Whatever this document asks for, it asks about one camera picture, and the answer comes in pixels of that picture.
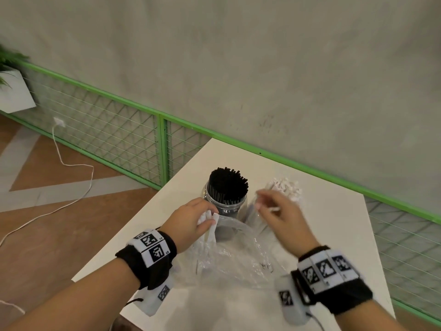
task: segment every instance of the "floor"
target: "floor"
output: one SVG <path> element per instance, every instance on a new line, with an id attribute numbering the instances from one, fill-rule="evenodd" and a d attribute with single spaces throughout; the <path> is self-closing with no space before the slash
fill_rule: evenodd
<path id="1" fill-rule="evenodd" d="M 32 310 L 59 290 L 155 195 L 113 169 L 59 144 L 69 164 L 95 167 L 83 200 L 8 236 L 0 247 L 0 299 Z M 66 167 L 53 141 L 0 115 L 0 239 L 30 219 L 79 198 L 91 168 Z M 441 331 L 395 307 L 409 331 Z M 0 305 L 0 330 L 21 316 Z M 119 317 L 113 331 L 139 330 Z"/>

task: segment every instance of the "gray wall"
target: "gray wall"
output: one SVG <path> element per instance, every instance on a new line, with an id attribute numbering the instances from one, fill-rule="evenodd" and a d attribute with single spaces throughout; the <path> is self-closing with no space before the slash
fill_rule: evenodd
<path id="1" fill-rule="evenodd" d="M 441 214 L 441 0 L 2 0 L 32 61 Z"/>

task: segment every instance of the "clear plastic bag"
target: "clear plastic bag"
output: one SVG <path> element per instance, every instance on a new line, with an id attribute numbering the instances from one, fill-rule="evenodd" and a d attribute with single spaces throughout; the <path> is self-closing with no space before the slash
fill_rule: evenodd
<path id="1" fill-rule="evenodd" d="M 231 239 L 215 242 L 202 237 L 175 258 L 178 286 L 270 289 L 275 278 L 287 273 L 248 225 L 219 216 L 218 227 L 231 230 Z"/>

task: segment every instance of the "potted plant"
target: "potted plant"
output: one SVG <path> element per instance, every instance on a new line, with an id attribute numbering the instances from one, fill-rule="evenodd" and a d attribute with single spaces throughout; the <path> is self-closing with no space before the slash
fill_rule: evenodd
<path id="1" fill-rule="evenodd" d="M 35 102 L 20 73 L 14 67 L 28 60 L 25 55 L 0 44 L 0 110 L 11 113 L 35 107 Z"/>

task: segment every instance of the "hand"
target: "hand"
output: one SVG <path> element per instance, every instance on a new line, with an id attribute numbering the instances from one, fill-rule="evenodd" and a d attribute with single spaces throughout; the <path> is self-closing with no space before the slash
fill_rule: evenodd
<path id="1" fill-rule="evenodd" d="M 279 207 L 280 211 L 269 211 L 268 207 L 273 206 Z M 299 206 L 282 193 L 268 189 L 257 191 L 255 208 L 285 250 L 297 258 L 320 246 Z"/>
<path id="2" fill-rule="evenodd" d="M 199 217 L 207 210 L 211 210 L 211 213 L 219 213 L 213 204 L 198 197 L 176 209 L 159 230 L 173 239 L 178 253 L 184 252 L 216 223 L 211 219 L 198 225 Z"/>

